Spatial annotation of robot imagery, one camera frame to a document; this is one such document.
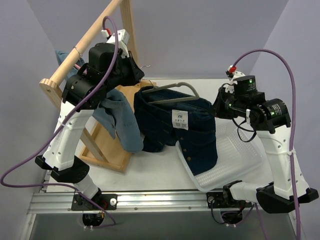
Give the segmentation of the grey metal hanger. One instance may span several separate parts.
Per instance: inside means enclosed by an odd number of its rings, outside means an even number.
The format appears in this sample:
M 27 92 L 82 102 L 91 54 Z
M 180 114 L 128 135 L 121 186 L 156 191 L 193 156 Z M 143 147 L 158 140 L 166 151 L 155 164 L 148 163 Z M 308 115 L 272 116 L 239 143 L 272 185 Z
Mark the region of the grey metal hanger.
M 175 90 L 170 90 L 171 88 L 180 88 L 180 87 L 189 88 L 193 93 L 193 95 L 181 93 Z M 163 86 L 152 85 L 152 88 L 141 91 L 141 93 L 144 93 L 144 94 L 152 94 L 156 92 L 162 92 L 163 94 L 166 93 L 170 96 L 170 98 L 149 101 L 148 103 L 151 105 L 181 103 L 181 102 L 187 102 L 187 101 L 195 101 L 200 98 L 200 95 L 198 94 L 197 90 L 187 82 L 171 83 Z

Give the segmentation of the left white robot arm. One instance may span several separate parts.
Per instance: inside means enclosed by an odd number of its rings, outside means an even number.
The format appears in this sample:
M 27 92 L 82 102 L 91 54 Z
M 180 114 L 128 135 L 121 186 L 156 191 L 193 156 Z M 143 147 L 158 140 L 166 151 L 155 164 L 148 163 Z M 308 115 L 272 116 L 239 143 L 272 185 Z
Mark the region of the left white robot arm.
M 127 98 L 118 86 L 135 86 L 144 72 L 124 43 L 97 43 L 89 50 L 88 62 L 70 76 L 62 93 L 56 136 L 35 163 L 50 170 L 59 183 L 73 184 L 84 194 L 90 210 L 100 206 L 100 189 L 89 176 L 90 167 L 76 155 L 76 148 L 89 118 L 95 118 L 123 149 L 137 153 L 143 139 Z

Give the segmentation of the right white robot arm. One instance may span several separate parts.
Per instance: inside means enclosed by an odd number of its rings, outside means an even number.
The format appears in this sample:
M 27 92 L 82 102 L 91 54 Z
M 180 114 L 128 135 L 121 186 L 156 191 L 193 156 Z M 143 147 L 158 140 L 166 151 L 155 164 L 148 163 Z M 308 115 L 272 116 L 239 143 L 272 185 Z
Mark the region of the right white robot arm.
M 278 99 L 265 99 L 258 91 L 256 78 L 240 71 L 230 74 L 230 82 L 218 90 L 212 106 L 213 115 L 224 120 L 242 117 L 253 129 L 264 147 L 273 181 L 266 186 L 236 180 L 223 186 L 222 200 L 227 206 L 239 201 L 259 204 L 269 214 L 289 213 L 299 204 L 319 198 L 303 177 L 296 153 L 290 149 L 293 122 L 286 104 Z

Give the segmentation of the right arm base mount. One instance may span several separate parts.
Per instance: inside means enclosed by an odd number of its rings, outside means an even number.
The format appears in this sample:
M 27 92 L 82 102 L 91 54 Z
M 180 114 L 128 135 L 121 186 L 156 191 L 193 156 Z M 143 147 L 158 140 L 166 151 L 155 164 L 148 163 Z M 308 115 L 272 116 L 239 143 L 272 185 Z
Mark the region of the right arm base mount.
M 222 191 L 206 193 L 207 206 L 211 217 L 219 225 L 236 227 L 243 222 L 253 210 L 254 205 L 244 200 L 229 201 Z

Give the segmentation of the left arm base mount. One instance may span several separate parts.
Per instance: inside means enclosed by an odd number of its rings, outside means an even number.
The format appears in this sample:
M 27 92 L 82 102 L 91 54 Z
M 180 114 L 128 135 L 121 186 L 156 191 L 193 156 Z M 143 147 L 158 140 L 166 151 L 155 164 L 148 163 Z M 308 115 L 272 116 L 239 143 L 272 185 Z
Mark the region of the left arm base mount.
M 103 210 L 89 202 L 83 196 L 76 193 L 73 195 L 71 210 L 78 212 L 98 211 L 98 213 L 83 213 L 81 219 L 82 223 L 86 227 L 102 227 L 103 221 L 107 216 L 105 211 L 112 211 L 117 209 L 118 195 L 115 193 L 102 193 L 99 190 L 91 200 Z

